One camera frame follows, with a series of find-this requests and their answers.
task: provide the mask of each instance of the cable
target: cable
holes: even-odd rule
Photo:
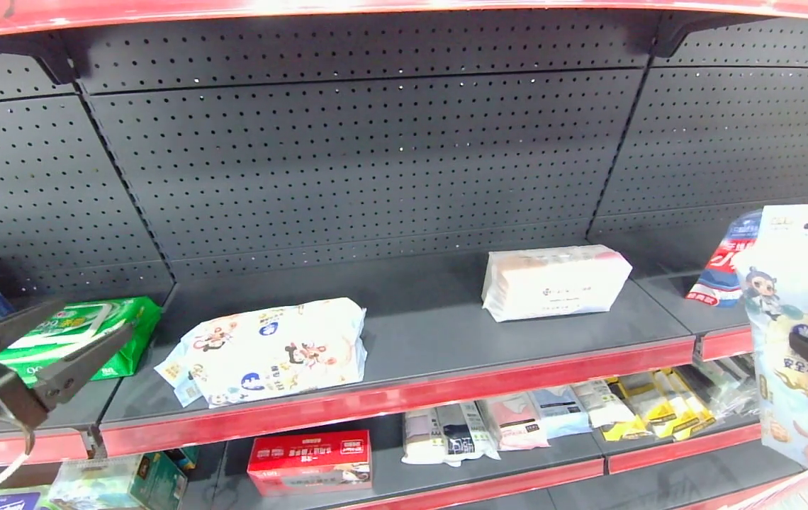
[[[23,439],[25,441],[25,448],[23,448],[22,454],[20,454],[8,467],[5,467],[3,471],[0,472],[0,485],[8,478],[10,475],[13,474],[14,471],[17,471],[21,465],[29,458],[29,454],[32,453],[32,447],[35,446],[35,433],[32,430],[29,430],[29,427],[26,426],[25,423],[15,419],[12,416],[0,416],[0,422],[7,423],[9,425],[15,426],[17,429],[21,430],[23,433]]]

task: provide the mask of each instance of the red box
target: red box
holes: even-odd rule
[[[372,487],[368,430],[267,436],[252,442],[246,472],[262,496]]]

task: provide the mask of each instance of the white package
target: white package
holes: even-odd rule
[[[501,451],[548,448],[546,427],[528,393],[478,400],[489,432]]]
[[[281,397],[363,380],[366,310],[346,297],[200,323],[155,370],[186,406]]]
[[[495,322],[608,311],[630,273],[631,264],[601,244],[492,251],[483,307]]]
[[[585,407],[590,416],[590,426],[594,429],[634,420],[634,413],[631,413],[621,398],[615,397],[605,381],[595,380],[572,384],[571,389],[575,391],[577,400],[580,400]]]
[[[500,460],[474,402],[460,402],[404,414],[405,464],[447,464],[481,458]]]

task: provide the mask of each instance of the shelf bracket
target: shelf bracket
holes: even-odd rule
[[[660,58],[671,58],[693,32],[712,30],[725,26],[742,25],[774,19],[773,16],[748,16],[748,14],[727,13],[670,13],[659,23],[656,30],[656,43],[653,55]]]
[[[0,36],[0,54],[22,55],[35,59],[55,85],[73,84],[77,80],[73,61],[64,45],[53,33],[18,33]]]

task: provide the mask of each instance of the red shelf edge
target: red shelf edge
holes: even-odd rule
[[[753,352],[750,327],[737,327],[737,329],[707,333],[701,342],[701,357],[704,361]]]
[[[737,429],[726,430],[724,432],[710,433],[701,438],[688,439],[668,445],[651,446],[633,452],[608,456],[609,474],[615,475],[618,472],[631,471],[634,469],[647,468],[650,465],[662,464],[688,458],[691,455],[698,455],[712,452],[729,446],[741,445],[756,439],[760,439],[760,424],[740,426]]]
[[[109,455],[131,455],[685,365],[690,362],[692,352],[693,337],[686,336],[653,342],[643,348],[606,349],[575,358],[509,365],[442,380],[359,391],[338,388],[332,393],[303,396],[300,400],[223,407],[174,419],[165,417],[161,421],[103,424],[101,433]]]
[[[23,452],[21,436],[0,438],[0,465],[10,465]],[[62,460],[86,459],[86,445],[79,432],[45,433],[35,436],[35,446],[27,464],[47,464]]]
[[[668,9],[808,19],[808,0],[371,0],[356,3],[250,0],[0,0],[0,35],[84,26],[294,14],[394,13],[468,9]]]
[[[579,482],[588,478],[602,477],[604,459],[598,458],[560,465],[537,471],[521,472],[520,475],[494,478],[482,482],[454,485],[434,491],[407,496],[392,497],[381,501],[343,506],[344,510],[426,510],[445,508],[455,504],[474,503],[497,497],[512,496],[522,492],[554,487],[554,485]]]
[[[751,499],[751,497],[758,496],[758,494],[763,493],[763,491],[776,487],[776,485],[781,484],[790,478],[799,476],[800,474],[790,475],[790,477],[773,480],[762,485],[757,485],[757,487],[750,487],[731,494],[725,494],[725,496],[700,501],[700,503],[689,504],[689,506],[684,506],[679,510],[721,510],[722,508],[732,506],[732,504],[740,504],[747,501],[748,499]]]

